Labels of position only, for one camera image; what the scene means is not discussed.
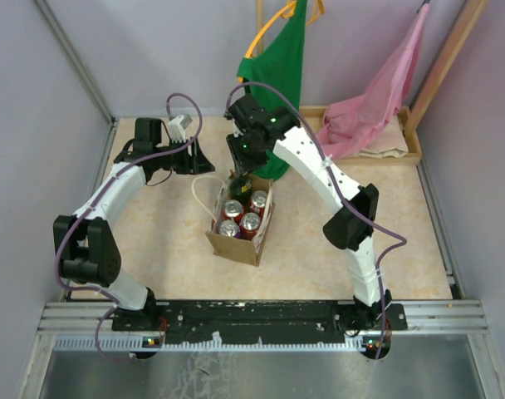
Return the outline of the green glass bottle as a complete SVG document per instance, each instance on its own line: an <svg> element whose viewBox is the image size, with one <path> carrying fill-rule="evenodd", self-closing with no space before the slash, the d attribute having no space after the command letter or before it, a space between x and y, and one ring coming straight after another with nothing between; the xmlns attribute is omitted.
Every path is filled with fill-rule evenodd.
<svg viewBox="0 0 505 399"><path fill-rule="evenodd" d="M253 193L253 183L249 175L235 175L230 180L228 195L231 200L236 200L244 206L249 205Z"/></svg>

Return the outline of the red cola can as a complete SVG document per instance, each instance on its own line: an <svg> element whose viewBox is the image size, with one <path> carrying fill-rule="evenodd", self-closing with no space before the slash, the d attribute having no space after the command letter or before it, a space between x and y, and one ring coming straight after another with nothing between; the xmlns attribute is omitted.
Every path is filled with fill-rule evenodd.
<svg viewBox="0 0 505 399"><path fill-rule="evenodd" d="M233 220L238 224L244 215L243 205L236 199L230 199L223 205L222 214L225 219Z"/></svg>
<svg viewBox="0 0 505 399"><path fill-rule="evenodd" d="M263 190L254 191L249 200L249 209L251 212L263 217L267 205L267 192Z"/></svg>

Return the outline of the purple soda can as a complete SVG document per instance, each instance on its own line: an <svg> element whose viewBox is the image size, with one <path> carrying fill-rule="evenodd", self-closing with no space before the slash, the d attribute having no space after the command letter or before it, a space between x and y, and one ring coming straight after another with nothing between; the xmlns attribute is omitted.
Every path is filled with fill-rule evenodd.
<svg viewBox="0 0 505 399"><path fill-rule="evenodd" d="M223 220L218 225L217 233L219 235L229 237L229 238L235 238L235 239L241 238L241 229L240 229L239 225L231 219Z"/></svg>

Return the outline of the orange-red soda can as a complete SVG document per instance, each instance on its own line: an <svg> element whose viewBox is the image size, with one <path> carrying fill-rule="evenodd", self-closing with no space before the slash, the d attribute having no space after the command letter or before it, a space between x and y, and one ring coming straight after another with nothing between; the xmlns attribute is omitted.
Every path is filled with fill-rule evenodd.
<svg viewBox="0 0 505 399"><path fill-rule="evenodd" d="M242 237L248 241L252 241L260 228L261 222L262 218L258 214L254 212L246 213L241 218L239 224Z"/></svg>

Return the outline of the burlap canvas bag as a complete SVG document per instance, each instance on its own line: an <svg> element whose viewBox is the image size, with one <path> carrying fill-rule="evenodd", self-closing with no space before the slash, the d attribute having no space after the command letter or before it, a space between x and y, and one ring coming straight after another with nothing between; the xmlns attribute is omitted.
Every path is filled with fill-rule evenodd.
<svg viewBox="0 0 505 399"><path fill-rule="evenodd" d="M205 235L213 254L257 267L275 209L274 190L270 180L253 175L234 187L236 179L234 173L225 179L216 174L201 175L194 178L191 193L211 219ZM218 182L218 190L210 203L198 196L197 185L201 180Z"/></svg>

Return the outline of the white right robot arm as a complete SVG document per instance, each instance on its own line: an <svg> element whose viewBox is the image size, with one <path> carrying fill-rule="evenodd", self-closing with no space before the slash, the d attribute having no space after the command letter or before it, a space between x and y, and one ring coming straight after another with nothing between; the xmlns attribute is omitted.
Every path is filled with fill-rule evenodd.
<svg viewBox="0 0 505 399"><path fill-rule="evenodd" d="M325 201L332 217L323 234L346 254L355 299L355 330L374 329L387 323L390 292L380 281L374 254L374 219L379 192L345 175L320 152L312 136L284 106L267 111L246 94L228 103L225 113L234 131L227 143L238 175L259 170L267 155L289 164Z"/></svg>

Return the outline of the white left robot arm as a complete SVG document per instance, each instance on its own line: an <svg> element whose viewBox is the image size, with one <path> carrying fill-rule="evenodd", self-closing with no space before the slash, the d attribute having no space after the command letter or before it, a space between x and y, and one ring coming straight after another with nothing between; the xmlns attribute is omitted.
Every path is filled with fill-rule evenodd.
<svg viewBox="0 0 505 399"><path fill-rule="evenodd" d="M196 136L188 138L187 114L138 118L135 134L114 158L108 176L73 214L53 223L57 282L66 290L103 294L116 307L130 311L139 328L153 328L159 309L148 303L150 291L121 267L113 228L134 196L159 170L177 175L201 175L215 170L204 156Z"/></svg>

